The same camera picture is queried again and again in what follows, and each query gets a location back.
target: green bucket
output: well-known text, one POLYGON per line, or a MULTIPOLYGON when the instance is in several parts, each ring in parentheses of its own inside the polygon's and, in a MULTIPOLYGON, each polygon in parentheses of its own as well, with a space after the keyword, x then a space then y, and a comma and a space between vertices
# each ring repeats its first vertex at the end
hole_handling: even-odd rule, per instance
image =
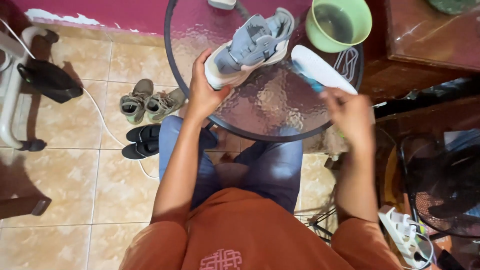
POLYGON ((317 49, 340 52, 368 37, 372 14, 364 0, 313 0, 305 28, 317 49))

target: man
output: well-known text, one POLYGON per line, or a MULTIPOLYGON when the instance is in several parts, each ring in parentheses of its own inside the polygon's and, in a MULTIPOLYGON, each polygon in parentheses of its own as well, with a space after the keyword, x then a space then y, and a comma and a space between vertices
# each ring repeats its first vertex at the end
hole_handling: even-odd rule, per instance
POLYGON ((216 136, 201 125, 230 89, 214 91, 208 84, 204 62, 210 52, 193 64, 185 118, 162 123, 152 220, 133 239, 120 269, 401 269, 378 226, 368 98, 339 89, 319 97, 350 143, 335 193, 339 226, 329 247, 292 215, 301 142, 256 142, 235 160, 249 166, 239 188, 222 189, 204 153, 215 147, 216 136))

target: grey sneaker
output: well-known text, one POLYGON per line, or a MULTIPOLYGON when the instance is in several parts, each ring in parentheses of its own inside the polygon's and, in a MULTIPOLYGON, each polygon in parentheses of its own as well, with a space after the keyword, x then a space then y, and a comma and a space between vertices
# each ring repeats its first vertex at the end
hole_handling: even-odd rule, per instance
POLYGON ((148 97, 145 102, 148 119, 152 123, 161 122, 167 115, 180 109, 186 99, 180 88, 171 91, 163 97, 160 93, 148 97))
POLYGON ((141 79, 127 96, 120 98, 120 112, 130 124, 138 125, 144 119, 145 101, 153 94, 153 82, 141 79))
POLYGON ((277 8, 272 17, 252 16, 231 41, 215 50, 205 62, 205 76, 213 89, 243 83, 255 69, 281 61, 287 54, 294 18, 277 8))

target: textured glass tabletop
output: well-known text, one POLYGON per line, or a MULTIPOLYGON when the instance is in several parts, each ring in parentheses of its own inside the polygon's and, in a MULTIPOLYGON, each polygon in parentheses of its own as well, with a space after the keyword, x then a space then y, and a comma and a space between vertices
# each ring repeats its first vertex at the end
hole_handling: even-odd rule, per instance
MULTIPOLYGON (((326 106, 310 85, 289 68, 290 52, 304 45, 332 66, 338 54, 321 52, 308 41, 306 13, 311 0, 237 0, 235 9, 221 10, 207 0, 170 0, 165 18, 165 47, 168 62, 179 87, 188 96, 192 64, 206 48, 215 50, 232 39, 235 31, 256 13, 270 17, 277 7, 289 10, 296 18, 296 29, 285 58, 255 70, 209 117, 230 132, 252 140, 287 142, 318 134, 330 126, 326 106)), ((358 89, 363 70, 361 44, 351 84, 358 89)))

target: black slipper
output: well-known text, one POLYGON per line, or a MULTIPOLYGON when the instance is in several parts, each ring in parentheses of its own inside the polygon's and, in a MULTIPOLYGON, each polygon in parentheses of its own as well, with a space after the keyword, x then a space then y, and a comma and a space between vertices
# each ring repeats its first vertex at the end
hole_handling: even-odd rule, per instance
POLYGON ((158 154, 158 140, 137 142, 125 146, 121 154, 130 160, 141 160, 158 154))
POLYGON ((139 126, 127 132, 127 140, 131 143, 153 140, 158 141, 159 133, 160 124, 139 126))

